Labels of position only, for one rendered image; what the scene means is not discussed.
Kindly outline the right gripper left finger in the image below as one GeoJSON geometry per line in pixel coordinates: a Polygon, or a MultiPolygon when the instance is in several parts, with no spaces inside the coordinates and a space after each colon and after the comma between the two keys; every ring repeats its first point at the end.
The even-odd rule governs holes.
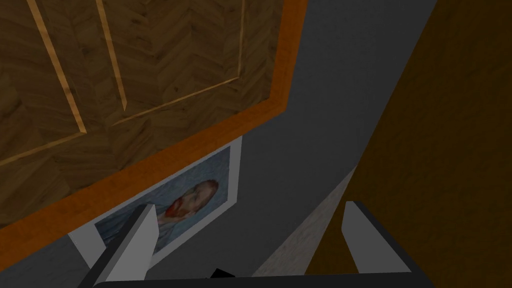
{"type": "Polygon", "coordinates": [[[155,206],[138,206],[77,288],[99,288],[103,282],[143,281],[157,240],[155,206]]]}

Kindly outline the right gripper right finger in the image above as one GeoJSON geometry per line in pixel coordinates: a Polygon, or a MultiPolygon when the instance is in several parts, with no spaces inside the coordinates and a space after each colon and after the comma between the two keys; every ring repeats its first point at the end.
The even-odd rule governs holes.
{"type": "Polygon", "coordinates": [[[341,232],[359,273],[411,272],[354,201],[345,203],[341,232]]]}

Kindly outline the white framed portrait painting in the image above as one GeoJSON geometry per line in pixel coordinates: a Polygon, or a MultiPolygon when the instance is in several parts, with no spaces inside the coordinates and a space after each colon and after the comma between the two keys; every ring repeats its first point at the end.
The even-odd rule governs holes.
{"type": "Polygon", "coordinates": [[[70,232],[89,267],[99,259],[139,205],[155,206],[155,266],[237,202],[242,138],[171,174],[129,200],[70,232]]]}

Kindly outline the brown panelled wooden door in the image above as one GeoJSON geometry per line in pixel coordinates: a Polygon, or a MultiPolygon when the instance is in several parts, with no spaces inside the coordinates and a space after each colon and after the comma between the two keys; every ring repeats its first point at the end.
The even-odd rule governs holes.
{"type": "Polygon", "coordinates": [[[0,229],[270,96],[284,0],[0,0],[0,229]]]}

